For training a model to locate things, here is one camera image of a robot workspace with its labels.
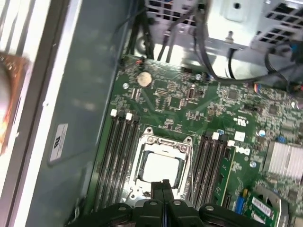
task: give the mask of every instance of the white label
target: white label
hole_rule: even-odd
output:
[[[265,206],[262,202],[257,200],[255,197],[252,198],[253,205],[255,205],[260,211],[262,211],[264,214],[266,214],[268,217],[271,216],[271,209]]]
[[[240,131],[236,131],[234,139],[237,140],[237,141],[240,141],[240,142],[244,142],[244,140],[245,140],[245,133],[244,132],[240,132]]]
[[[62,154],[62,149],[65,141],[66,131],[68,124],[59,124],[56,132],[56,136],[53,142],[53,150],[51,153],[50,161],[59,159]]]
[[[259,217],[258,215],[256,215],[256,214],[254,214],[254,215],[252,216],[252,218],[253,218],[254,220],[260,222],[260,223],[265,224],[265,221],[263,221],[262,218],[260,218],[260,217]]]
[[[249,148],[240,148],[238,146],[235,146],[235,148],[236,148],[236,153],[245,154],[247,156],[250,155],[250,149]]]

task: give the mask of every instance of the black ram slot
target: black ram slot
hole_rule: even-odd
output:
[[[129,135],[130,129],[131,129],[131,122],[126,121],[125,128],[124,128],[124,131],[122,133],[121,140],[120,140],[121,146],[120,146],[119,151],[116,155],[116,158],[117,158],[116,165],[113,167],[113,173],[112,173],[112,177],[111,177],[111,180],[110,180],[111,186],[110,186],[110,189],[109,189],[109,195],[108,195],[108,198],[107,198],[106,207],[108,207],[108,206],[110,206],[114,203],[113,196],[115,194],[117,185],[121,184],[121,182],[119,182],[119,175],[120,175],[120,172],[121,172],[123,159],[126,156],[125,146],[127,144],[127,137]]]
[[[205,203],[209,203],[211,201],[213,201],[213,197],[214,197],[214,190],[215,187],[217,185],[218,182],[218,178],[220,175],[220,168],[221,168],[221,163],[224,157],[224,152],[226,150],[226,143],[224,141],[218,141],[218,146],[216,149],[216,157],[215,157],[215,162],[213,164],[213,168],[212,168],[212,173],[211,173],[211,181],[208,187],[208,193],[207,193],[207,198]]]
[[[217,151],[219,148],[219,144],[217,141],[214,141],[212,147],[211,147],[211,152],[210,152],[210,157],[207,159],[207,164],[205,168],[205,174],[202,176],[203,177],[203,182],[202,182],[202,190],[199,195],[199,200],[197,206],[202,206],[203,204],[209,203],[208,196],[211,193],[211,180],[214,177],[213,172],[214,172],[214,164],[217,158]]]
[[[231,203],[231,200],[232,200],[232,195],[230,195],[229,193],[226,193],[224,196],[224,199],[223,199],[222,207],[228,209],[229,205]]]
[[[201,153],[203,154],[203,160],[202,160],[202,164],[200,166],[200,173],[198,174],[197,178],[194,179],[195,183],[195,196],[194,196],[194,202],[196,203],[195,206],[198,205],[198,201],[200,198],[200,195],[202,193],[202,191],[205,189],[205,185],[203,185],[203,180],[204,180],[204,176],[206,174],[206,170],[208,167],[208,160],[211,157],[211,151],[212,151],[212,145],[213,145],[213,141],[208,141],[207,143],[204,144],[204,146],[202,147],[202,151]]]
[[[98,177],[97,187],[96,187],[96,191],[95,191],[95,195],[96,195],[96,198],[97,198],[96,201],[95,201],[95,206],[94,206],[95,210],[98,207],[98,198],[99,198],[99,193],[98,192],[100,191],[101,177],[102,177],[102,174],[103,174],[104,165],[106,164],[106,161],[107,161],[106,157],[108,157],[109,152],[110,152],[109,147],[112,144],[115,129],[116,129],[116,126],[117,126],[117,120],[118,120],[117,117],[112,118],[112,121],[111,121],[111,124],[110,124],[110,127],[109,127],[108,139],[107,139],[107,143],[106,143],[106,146],[105,146],[105,151],[104,151],[104,155],[103,155],[103,158],[102,158],[102,162],[101,162],[101,165],[100,165],[99,177]]]
[[[198,155],[196,157],[194,169],[193,169],[193,175],[191,176],[192,179],[197,179],[197,176],[199,174],[200,166],[201,166],[201,163],[203,161],[203,154],[201,153],[201,150],[202,150],[203,146],[205,145],[205,143],[207,143],[207,140],[205,138],[202,138],[200,146],[199,146],[199,150],[198,150]],[[188,190],[188,193],[187,193],[187,200],[188,201],[191,201],[192,196],[194,196],[194,195],[192,195],[192,187],[195,188],[195,184],[194,185],[190,184],[190,186],[189,186],[189,190]]]
[[[103,175],[104,178],[101,179],[101,183],[103,184],[103,187],[100,190],[100,195],[101,195],[99,202],[99,204],[101,205],[100,208],[104,208],[106,205],[106,198],[108,195],[107,193],[108,193],[108,189],[110,188],[110,177],[115,168],[115,163],[117,160],[117,152],[119,150],[119,146],[121,145],[120,139],[124,128],[125,128],[125,119],[124,117],[120,117],[120,121],[118,122],[118,126],[115,132],[115,138],[110,148],[110,156],[108,157],[109,162],[104,171],[106,174],[104,174]]]
[[[226,141],[212,140],[209,132],[203,137],[194,167],[194,197],[193,205],[196,209],[203,204],[211,203],[218,180],[222,159],[226,150]]]
[[[121,173],[122,173],[121,176],[120,176],[121,180],[119,181],[119,182],[121,182],[121,184],[119,185],[118,190],[116,192],[115,203],[120,202],[120,199],[121,199],[121,196],[122,196],[124,184],[125,184],[126,177],[127,177],[127,171],[128,171],[129,164],[130,164],[131,158],[132,158],[132,154],[133,154],[133,151],[134,151],[134,148],[135,148],[134,141],[135,141],[136,134],[137,134],[137,131],[138,131],[138,126],[139,126],[139,117],[135,115],[133,124],[131,126],[131,133],[128,136],[128,140],[127,140],[128,143],[125,147],[126,156],[125,156],[125,159],[124,159],[124,165],[123,165],[122,170],[121,170]]]

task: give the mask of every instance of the motherboard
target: motherboard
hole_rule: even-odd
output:
[[[150,198],[215,203],[271,227],[303,218],[303,111],[286,92],[225,85],[203,71],[125,56],[86,212]]]

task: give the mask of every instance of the cpu socket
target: cpu socket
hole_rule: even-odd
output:
[[[139,138],[130,175],[132,193],[129,199],[148,198],[151,182],[169,180],[175,199],[182,198],[190,170],[193,140],[186,137],[183,142],[170,140],[153,134],[147,127]]]

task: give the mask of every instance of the heatsink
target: heatsink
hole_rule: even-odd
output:
[[[303,148],[293,144],[271,142],[264,163],[264,171],[301,181],[303,176]]]

